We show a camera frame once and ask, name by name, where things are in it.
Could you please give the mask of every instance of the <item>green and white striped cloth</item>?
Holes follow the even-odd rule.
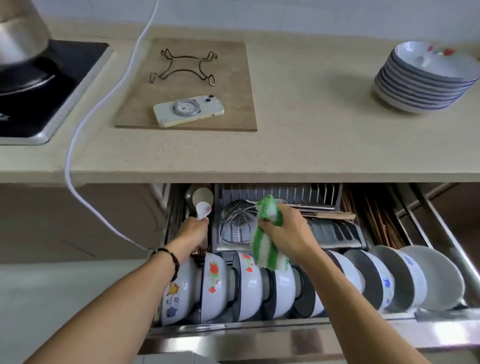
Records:
[[[272,195],[262,199],[256,207],[258,211],[257,220],[270,220],[274,225],[282,226],[283,216]],[[278,251],[272,240],[258,224],[253,229],[252,236],[250,245],[257,266],[270,270],[287,270],[288,258]]]

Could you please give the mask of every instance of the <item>backsplash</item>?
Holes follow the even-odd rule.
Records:
[[[54,17],[146,22],[154,0],[34,0]],[[480,40],[478,0],[160,0],[157,24],[284,32]]]

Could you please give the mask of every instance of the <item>white cable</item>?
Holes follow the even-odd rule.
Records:
[[[148,21],[144,31],[142,32],[142,34],[140,34],[140,37],[138,38],[137,42],[135,43],[135,47],[133,48],[133,52],[132,52],[132,55],[130,57],[130,62],[128,64],[128,67],[127,67],[127,71],[125,71],[125,74],[123,75],[123,77],[121,78],[121,80],[117,83],[117,85],[103,98],[99,101],[98,104],[96,104],[94,106],[93,109],[90,110],[90,112],[84,117],[84,119],[80,122],[80,124],[78,124],[77,126],[77,129],[75,130],[75,132],[73,133],[73,137],[70,141],[70,146],[68,148],[68,152],[67,152],[67,156],[65,158],[65,172],[64,172],[64,176],[65,176],[65,181],[67,183],[67,187],[68,189],[70,190],[70,192],[72,193],[72,195],[78,200],[80,201],[86,208],[88,208],[91,212],[93,212],[93,214],[98,217],[110,230],[112,230],[115,234],[117,234],[118,236],[120,236],[121,238],[124,238],[126,241],[128,242],[131,242],[133,245],[139,247],[140,249],[143,249],[143,250],[150,250],[150,249],[147,249],[147,248],[144,248],[143,246],[137,244],[136,242],[134,242],[132,239],[128,238],[127,236],[123,235],[121,232],[119,232],[116,228],[114,228],[108,221],[107,219],[105,219],[97,210],[94,209],[94,207],[92,205],[90,205],[87,201],[85,201],[85,199],[83,197],[81,197],[78,192],[75,190],[75,188],[73,187],[73,184],[72,184],[72,179],[71,179],[71,176],[70,176],[70,165],[71,165],[71,159],[72,159],[72,153],[73,153],[73,148],[75,147],[75,143],[77,142],[77,138],[78,138],[78,135],[80,134],[80,132],[82,131],[82,128],[84,127],[84,125],[87,123],[87,121],[92,117],[92,115],[98,110],[99,107],[103,106],[105,104],[105,102],[115,93],[118,91],[118,89],[123,85],[123,83],[125,82],[125,80],[128,78],[128,76],[130,75],[130,72],[132,71],[132,68],[133,68],[133,64],[134,64],[134,61],[135,61],[135,57],[138,53],[138,47],[140,46],[140,43],[141,41],[143,40],[143,38],[145,37],[146,33],[148,32],[148,29],[150,28],[150,26],[152,25],[152,22],[153,22],[153,19],[155,17],[155,14],[156,14],[156,11],[157,11],[157,8],[158,8],[158,3],[159,3],[159,0],[156,0],[155,1],[155,6],[153,8],[153,12],[152,12],[152,15],[150,16],[150,20]]]

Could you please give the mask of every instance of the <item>person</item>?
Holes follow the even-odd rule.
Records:
[[[277,248],[312,281],[348,364],[429,362],[387,323],[319,247],[305,218],[279,204],[283,225],[259,221]],[[181,264],[207,234],[208,219],[188,218],[165,248]],[[160,251],[73,316],[25,363],[130,364],[175,274],[169,252]]]

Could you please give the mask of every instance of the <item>black glass cooktop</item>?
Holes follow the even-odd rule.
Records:
[[[54,40],[50,48],[60,73],[33,88],[0,94],[0,144],[48,141],[111,54],[107,43]]]

